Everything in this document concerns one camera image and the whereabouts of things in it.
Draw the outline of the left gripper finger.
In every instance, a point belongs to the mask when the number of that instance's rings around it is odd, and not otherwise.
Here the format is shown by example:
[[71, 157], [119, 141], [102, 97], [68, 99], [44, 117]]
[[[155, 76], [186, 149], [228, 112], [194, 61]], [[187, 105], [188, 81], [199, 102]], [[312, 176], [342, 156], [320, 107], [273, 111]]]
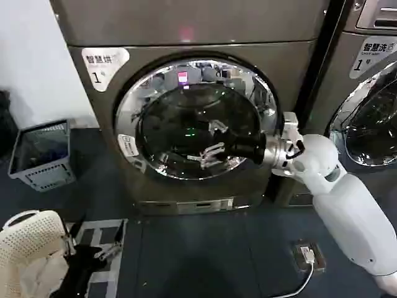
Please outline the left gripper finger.
[[113, 260], [122, 250], [125, 221], [121, 221], [114, 237], [114, 242], [108, 248], [95, 255], [98, 260]]
[[76, 250], [74, 248], [75, 238], [78, 235], [83, 222], [84, 222], [84, 217], [81, 217], [79, 220], [73, 223], [70, 226], [70, 228], [68, 228], [65, 221], [62, 220], [63, 228], [65, 231], [65, 234], [61, 237], [63, 241], [64, 256], [71, 256], [76, 253]]

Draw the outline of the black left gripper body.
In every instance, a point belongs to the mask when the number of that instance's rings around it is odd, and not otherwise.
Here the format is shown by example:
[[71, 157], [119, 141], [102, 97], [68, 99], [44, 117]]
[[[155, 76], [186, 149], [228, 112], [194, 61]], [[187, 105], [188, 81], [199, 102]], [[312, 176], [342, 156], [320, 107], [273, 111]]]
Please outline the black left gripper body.
[[105, 266], [99, 255], [101, 247], [75, 246], [76, 253], [68, 259], [69, 270], [65, 277], [65, 297], [85, 297], [92, 274]]

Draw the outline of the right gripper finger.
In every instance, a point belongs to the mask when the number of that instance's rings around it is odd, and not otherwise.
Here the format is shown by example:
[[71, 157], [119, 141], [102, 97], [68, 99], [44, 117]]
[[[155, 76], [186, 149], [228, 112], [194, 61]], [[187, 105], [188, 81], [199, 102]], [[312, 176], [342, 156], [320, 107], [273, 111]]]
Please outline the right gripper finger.
[[219, 120], [211, 120], [208, 123], [208, 131], [211, 135], [215, 135], [216, 133], [225, 133], [228, 130], [228, 126]]
[[219, 159], [218, 155], [224, 152], [225, 144], [223, 142], [207, 147], [200, 153], [200, 167], [205, 169], [222, 163], [223, 161]]

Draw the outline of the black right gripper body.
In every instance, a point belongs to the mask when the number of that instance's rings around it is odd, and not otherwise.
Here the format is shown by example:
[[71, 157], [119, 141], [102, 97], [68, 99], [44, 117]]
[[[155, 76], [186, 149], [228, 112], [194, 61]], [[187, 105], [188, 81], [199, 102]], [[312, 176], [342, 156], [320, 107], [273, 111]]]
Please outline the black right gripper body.
[[266, 136], [263, 133], [257, 135], [237, 135], [231, 130], [223, 134], [225, 144], [224, 153], [227, 156], [247, 158], [255, 164], [262, 164], [266, 149]]

